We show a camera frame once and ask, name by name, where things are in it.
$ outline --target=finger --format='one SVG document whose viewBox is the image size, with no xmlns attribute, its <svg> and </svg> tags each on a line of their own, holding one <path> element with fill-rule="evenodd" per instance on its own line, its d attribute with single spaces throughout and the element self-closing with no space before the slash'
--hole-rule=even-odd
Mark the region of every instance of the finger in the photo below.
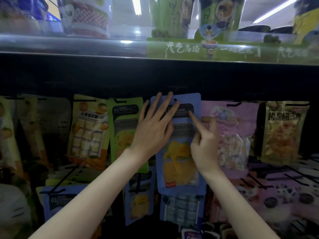
<svg viewBox="0 0 319 239">
<path fill-rule="evenodd" d="M 170 120 L 167 124 L 166 131 L 164 134 L 164 141 L 168 142 L 173 132 L 174 132 L 173 121 Z"/>
<path fill-rule="evenodd" d="M 163 117 L 163 119 L 161 120 L 161 122 L 163 124 L 167 124 L 170 120 L 172 120 L 174 114 L 176 113 L 178 107 L 180 105 L 180 102 L 177 101 L 175 104 L 173 104 L 173 106 L 170 108 L 170 110 L 168 111 L 168 113 L 166 113 L 166 115 Z"/>
<path fill-rule="evenodd" d="M 157 108 L 157 104 L 159 103 L 161 96 L 162 96 L 162 93 L 158 92 L 155 100 L 153 101 L 152 105 L 148 109 L 148 112 L 147 112 L 146 117 L 145 117 L 146 120 L 149 120 L 153 117 L 153 115 L 155 113 L 155 109 Z"/>
<path fill-rule="evenodd" d="M 194 138 L 192 140 L 192 144 L 198 145 L 201 138 L 202 138 L 202 136 L 201 136 L 200 132 L 198 130 L 196 130 L 196 132 L 194 133 Z"/>
<path fill-rule="evenodd" d="M 145 103 L 143 104 L 142 108 L 141 108 L 141 112 L 140 112 L 140 116 L 138 118 L 138 122 L 142 122 L 145 118 L 145 110 L 146 110 L 146 107 L 148 106 L 149 104 L 149 100 L 146 100 Z"/>
<path fill-rule="evenodd" d="M 163 101 L 163 103 L 160 105 L 160 107 L 158 108 L 157 112 L 155 113 L 154 119 L 156 119 L 157 121 L 159 121 L 161 119 L 161 117 L 164 114 L 164 112 L 166 111 L 166 109 L 168 107 L 168 104 L 170 103 L 172 97 L 173 97 L 173 92 L 170 91 L 167 94 L 166 99 Z"/>
<path fill-rule="evenodd" d="M 200 132 L 202 136 L 209 132 L 207 128 L 204 126 L 204 124 L 200 120 L 198 120 L 197 117 L 191 111 L 188 111 L 188 115 L 193 120 L 197 130 Z"/>
<path fill-rule="evenodd" d="M 214 117 L 202 117 L 203 123 L 208 123 L 209 131 L 216 135 L 218 133 L 217 120 Z"/>
</svg>

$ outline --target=gray label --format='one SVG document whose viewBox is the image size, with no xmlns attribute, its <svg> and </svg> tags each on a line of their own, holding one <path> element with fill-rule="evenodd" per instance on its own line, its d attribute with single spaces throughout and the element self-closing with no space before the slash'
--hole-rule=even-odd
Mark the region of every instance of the gray label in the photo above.
<svg viewBox="0 0 319 239">
<path fill-rule="evenodd" d="M 115 120 L 114 133 L 116 135 L 118 132 L 123 131 L 123 130 L 136 129 L 137 126 L 138 126 L 138 119 L 137 118 Z"/>
<path fill-rule="evenodd" d="M 174 124 L 174 132 L 172 138 L 189 138 L 194 136 L 195 128 L 191 123 L 177 123 Z"/>
</svg>

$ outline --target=red label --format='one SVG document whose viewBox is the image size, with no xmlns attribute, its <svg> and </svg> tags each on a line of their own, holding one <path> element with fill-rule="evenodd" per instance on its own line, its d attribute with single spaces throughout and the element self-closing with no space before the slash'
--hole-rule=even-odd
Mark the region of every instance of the red label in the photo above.
<svg viewBox="0 0 319 239">
<path fill-rule="evenodd" d="M 166 188 L 173 188 L 173 187 L 176 187 L 176 182 L 166 183 Z"/>
</svg>

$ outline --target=person's left hand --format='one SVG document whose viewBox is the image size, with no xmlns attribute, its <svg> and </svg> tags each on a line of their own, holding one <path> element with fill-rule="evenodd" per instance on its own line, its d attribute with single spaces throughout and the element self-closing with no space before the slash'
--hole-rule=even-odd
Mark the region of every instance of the person's left hand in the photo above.
<svg viewBox="0 0 319 239">
<path fill-rule="evenodd" d="M 146 116 L 145 110 L 149 103 L 147 100 L 141 110 L 138 126 L 134 135 L 134 139 L 130 149 L 143 159 L 147 161 L 150 157 L 155 155 L 161 150 L 169 141 L 174 128 L 172 118 L 179 107 L 179 101 L 177 101 L 169 112 L 161 119 L 165 113 L 170 100 L 172 99 L 173 92 L 169 92 L 164 102 L 155 112 L 157 104 L 162 96 L 159 92 L 153 104 L 150 106 Z"/>
</svg>

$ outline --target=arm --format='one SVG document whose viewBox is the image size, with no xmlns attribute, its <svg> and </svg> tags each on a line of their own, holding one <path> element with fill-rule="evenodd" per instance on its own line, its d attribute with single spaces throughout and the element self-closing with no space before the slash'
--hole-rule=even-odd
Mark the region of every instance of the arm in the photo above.
<svg viewBox="0 0 319 239">
<path fill-rule="evenodd" d="M 221 171 L 217 160 L 216 120 L 203 117 L 203 122 L 209 124 L 208 130 L 191 112 L 189 116 L 197 128 L 191 144 L 193 159 L 198 171 L 216 195 L 238 238 L 279 238 Z"/>
<path fill-rule="evenodd" d="M 42 225 L 30 239 L 87 239 L 92 236 L 114 199 L 130 178 L 168 142 L 172 135 L 171 119 L 179 103 L 176 102 L 160 120 L 172 96 L 173 93 L 170 92 L 155 112 L 161 97 L 161 93 L 158 93 L 145 117 L 148 105 L 146 101 L 141 110 L 131 147 L 124 150 L 111 166 Z"/>
</svg>

